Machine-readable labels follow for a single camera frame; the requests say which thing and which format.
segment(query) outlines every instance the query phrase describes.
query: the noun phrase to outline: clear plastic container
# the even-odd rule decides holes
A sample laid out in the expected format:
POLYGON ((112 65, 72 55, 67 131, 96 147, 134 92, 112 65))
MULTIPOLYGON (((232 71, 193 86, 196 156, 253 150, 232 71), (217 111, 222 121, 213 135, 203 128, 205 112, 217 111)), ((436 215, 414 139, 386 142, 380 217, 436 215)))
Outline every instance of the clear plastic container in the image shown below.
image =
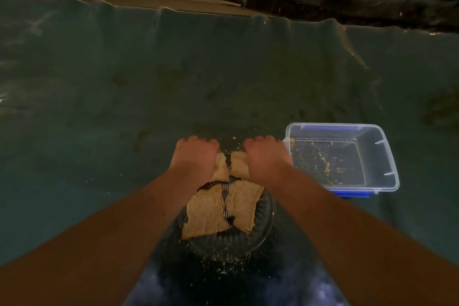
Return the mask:
POLYGON ((365 197, 400 186, 391 148, 379 126, 292 123, 284 142, 296 168, 340 195, 365 197))

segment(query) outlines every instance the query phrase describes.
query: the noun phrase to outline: person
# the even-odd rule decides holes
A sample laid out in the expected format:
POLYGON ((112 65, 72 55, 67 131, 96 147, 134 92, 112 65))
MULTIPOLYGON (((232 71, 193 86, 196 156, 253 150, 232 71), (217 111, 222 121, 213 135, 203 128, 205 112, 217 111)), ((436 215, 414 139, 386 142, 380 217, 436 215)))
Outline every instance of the person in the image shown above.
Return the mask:
MULTIPOLYGON (((453 305, 459 268, 295 169, 282 141, 244 142, 250 177, 309 237, 352 305, 453 305)), ((155 245, 214 171, 219 143, 177 142, 143 189, 0 268, 3 305, 120 305, 155 245)))

